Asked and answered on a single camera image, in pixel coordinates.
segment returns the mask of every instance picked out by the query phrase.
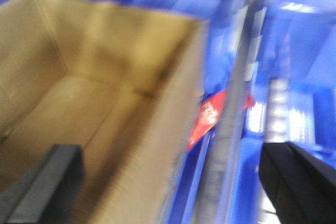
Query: metal rod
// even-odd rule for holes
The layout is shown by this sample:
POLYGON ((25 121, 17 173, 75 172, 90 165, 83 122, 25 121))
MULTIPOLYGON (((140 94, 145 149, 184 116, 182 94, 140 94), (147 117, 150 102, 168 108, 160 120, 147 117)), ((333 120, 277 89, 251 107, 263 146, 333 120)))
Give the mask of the metal rod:
POLYGON ((241 33, 237 58, 230 78, 226 105, 219 121, 219 130, 212 150, 206 159, 197 196, 194 223, 227 223, 235 170, 242 135, 248 78, 246 68, 259 45, 254 43, 255 18, 263 0, 247 0, 246 17, 241 33))

